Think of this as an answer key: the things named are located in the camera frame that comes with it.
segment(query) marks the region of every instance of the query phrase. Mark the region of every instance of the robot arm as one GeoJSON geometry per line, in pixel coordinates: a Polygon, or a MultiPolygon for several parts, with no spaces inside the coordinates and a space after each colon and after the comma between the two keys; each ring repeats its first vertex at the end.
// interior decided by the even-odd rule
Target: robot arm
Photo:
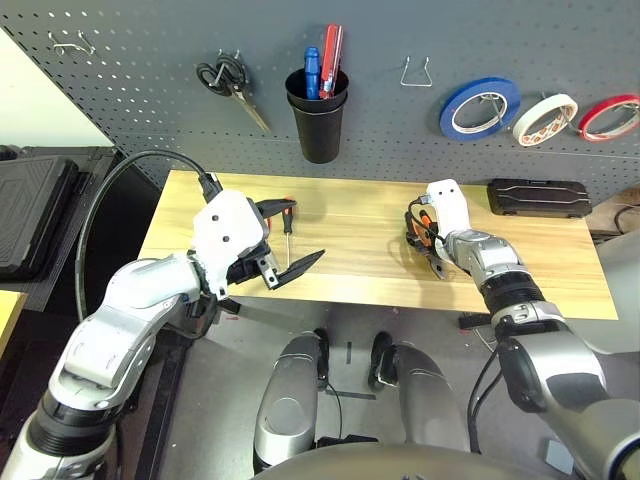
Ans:
{"type": "Polygon", "coordinates": [[[469,273],[484,298],[512,401],[547,422],[586,478],[638,478],[640,403],[608,396],[597,358],[545,301],[514,248],[471,229],[455,181],[430,184],[424,200],[438,219],[436,255],[469,273]]]}
{"type": "Polygon", "coordinates": [[[215,307],[228,284],[262,276],[271,289],[302,275],[316,252],[280,272],[263,218],[291,200],[254,203],[222,190],[194,219],[194,251],[122,267],[102,305],[81,322],[56,365],[38,409],[22,428],[2,480],[93,478],[104,468],[114,425],[167,323],[215,307]]]}

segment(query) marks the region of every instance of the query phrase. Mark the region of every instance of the black cable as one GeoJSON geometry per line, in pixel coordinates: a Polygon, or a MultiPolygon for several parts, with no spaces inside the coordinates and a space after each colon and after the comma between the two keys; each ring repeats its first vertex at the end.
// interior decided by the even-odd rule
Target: black cable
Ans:
{"type": "Polygon", "coordinates": [[[116,480],[122,480],[122,460],[124,458],[124,443],[120,420],[116,422],[116,480]]]}
{"type": "Polygon", "coordinates": [[[198,163],[196,163],[186,155],[172,152],[170,150],[145,150],[134,155],[129,155],[120,163],[118,163],[113,168],[113,170],[111,170],[111,172],[109,172],[109,174],[105,177],[102,185],[100,185],[100,188],[98,188],[98,191],[96,192],[96,195],[93,198],[91,205],[89,206],[87,217],[82,224],[80,237],[78,238],[78,249],[76,251],[75,263],[75,292],[76,309],[78,311],[79,321],[83,321],[87,316],[87,299],[84,286],[84,263],[87,251],[87,242],[89,240],[89,231],[91,230],[91,225],[93,224],[93,220],[96,216],[96,213],[98,212],[98,208],[100,207],[100,204],[102,203],[102,200],[106,196],[107,191],[109,190],[111,185],[118,179],[122,172],[133,165],[136,160],[152,156],[162,156],[171,158],[173,160],[178,160],[192,168],[198,174],[198,181],[202,186],[203,195],[205,196],[207,202],[209,202],[222,190],[222,186],[215,176],[211,176],[210,174],[205,172],[205,170],[198,163]]]}
{"type": "Polygon", "coordinates": [[[502,379],[502,370],[500,370],[498,374],[493,378],[493,380],[491,380],[491,383],[487,385],[487,388],[484,389],[484,392],[482,392],[482,395],[480,395],[480,397],[478,398],[478,401],[473,407],[473,412],[471,412],[471,419],[473,420],[474,425],[476,423],[476,419],[478,418],[478,412],[480,411],[480,407],[482,406],[484,401],[487,399],[489,394],[493,391],[493,389],[496,388],[496,385],[500,383],[501,379],[502,379]]]}
{"type": "Polygon", "coordinates": [[[629,210],[633,208],[638,208],[638,207],[640,207],[640,203],[636,203],[634,205],[627,205],[626,207],[622,207],[620,210],[618,210],[618,213],[616,213],[615,216],[613,217],[613,223],[615,224],[616,228],[620,232],[620,235],[624,235],[625,233],[624,230],[622,230],[622,227],[620,226],[620,215],[622,215],[624,212],[628,212],[629,210]]]}
{"type": "MultiPolygon", "coordinates": [[[[496,349],[493,352],[491,352],[491,356],[487,360],[487,363],[485,363],[484,367],[482,367],[482,370],[480,371],[480,375],[478,375],[478,379],[476,380],[476,383],[473,386],[473,389],[471,390],[471,395],[469,396],[469,403],[467,404],[467,429],[469,430],[469,444],[471,446],[471,451],[474,452],[474,453],[482,453],[482,452],[480,452],[480,445],[478,443],[478,431],[477,431],[477,428],[476,428],[476,425],[475,425],[475,417],[474,417],[475,404],[474,404],[474,399],[476,398],[476,395],[478,394],[478,390],[480,389],[480,384],[482,383],[482,380],[484,379],[484,376],[486,375],[487,370],[489,370],[489,367],[491,366],[493,361],[496,359],[497,355],[498,355],[498,348],[496,347],[496,349]]],[[[492,384],[493,384],[493,382],[498,383],[497,381],[499,381],[499,380],[500,380],[500,378],[497,378],[497,380],[494,379],[491,383],[492,384]]],[[[488,395],[486,390],[485,390],[485,392],[483,392],[483,395],[485,396],[485,398],[488,395]]]]}
{"type": "Polygon", "coordinates": [[[412,207],[414,205],[423,205],[423,203],[420,202],[420,198],[416,198],[415,200],[413,200],[412,202],[409,203],[409,206],[407,207],[407,210],[409,211],[409,214],[411,215],[411,218],[413,219],[413,221],[416,222],[418,225],[420,225],[422,228],[424,228],[427,232],[429,232],[435,238],[440,240],[442,242],[442,244],[444,245],[446,240],[444,238],[442,238],[442,236],[440,236],[436,232],[434,232],[431,228],[427,227],[424,223],[422,223],[421,220],[419,220],[415,216],[415,214],[413,213],[413,209],[412,209],[412,207]]]}
{"type": "Polygon", "coordinates": [[[338,401],[338,414],[340,415],[340,431],[338,432],[338,439],[341,439],[342,438],[342,404],[340,403],[340,395],[338,395],[338,392],[336,392],[336,389],[333,388],[333,385],[331,385],[331,383],[327,382],[327,387],[331,389],[333,394],[336,396],[336,400],[338,401]]]}
{"type": "Polygon", "coordinates": [[[619,236],[619,233],[591,232],[591,240],[593,240],[594,245],[601,245],[605,242],[608,242],[612,238],[617,238],[619,236]]]}

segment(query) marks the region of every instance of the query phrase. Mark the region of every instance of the white tape roll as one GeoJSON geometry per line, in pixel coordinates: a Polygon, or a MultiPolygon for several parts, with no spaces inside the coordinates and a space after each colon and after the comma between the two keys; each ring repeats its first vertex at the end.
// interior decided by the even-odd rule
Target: white tape roll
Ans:
{"type": "Polygon", "coordinates": [[[520,117],[513,127],[513,137],[523,147],[538,145],[566,127],[568,124],[567,119],[571,121],[576,116],[576,113],[578,113],[578,104],[569,95],[559,93],[545,98],[520,117]],[[534,123],[555,109],[563,109],[565,115],[560,111],[547,125],[535,132],[527,133],[534,123]]]}

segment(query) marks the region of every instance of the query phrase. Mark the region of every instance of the screwdriver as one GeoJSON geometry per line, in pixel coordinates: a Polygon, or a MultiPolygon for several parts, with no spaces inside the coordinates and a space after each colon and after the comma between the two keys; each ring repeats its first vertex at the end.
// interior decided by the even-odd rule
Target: screwdriver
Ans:
{"type": "Polygon", "coordinates": [[[284,234],[286,237],[286,248],[287,248],[287,268],[291,266],[291,247],[289,245],[289,237],[293,233],[293,229],[291,228],[293,225],[293,208],[285,208],[282,211],[282,222],[284,223],[284,234]]]}

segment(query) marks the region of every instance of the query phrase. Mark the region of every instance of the gray floor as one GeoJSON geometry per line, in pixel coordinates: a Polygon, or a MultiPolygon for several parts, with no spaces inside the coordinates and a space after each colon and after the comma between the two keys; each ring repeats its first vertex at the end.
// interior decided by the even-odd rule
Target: gray floor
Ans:
{"type": "MultiPolygon", "coordinates": [[[[242,316],[225,316],[197,342],[187,362],[172,418],[160,478],[246,479],[252,476],[255,416],[273,362],[298,333],[327,328],[330,381],[336,390],[370,394],[366,385],[371,342],[380,330],[431,355],[447,376],[460,411],[489,356],[475,334],[457,329],[457,314],[406,308],[322,302],[240,299],[242,316]],[[352,342],[347,364],[347,342],[352,342]]],[[[491,340],[489,330],[481,331],[491,340]]],[[[612,395],[640,399],[640,356],[600,357],[612,395]]],[[[387,388],[374,399],[341,398],[344,434],[369,435],[384,443],[404,441],[398,393],[387,388]]],[[[337,436],[335,397],[319,396],[317,437],[337,436]]],[[[523,468],[567,478],[540,460],[545,440],[555,438],[535,415],[520,412],[504,382],[478,420],[483,453],[523,468]]]]}

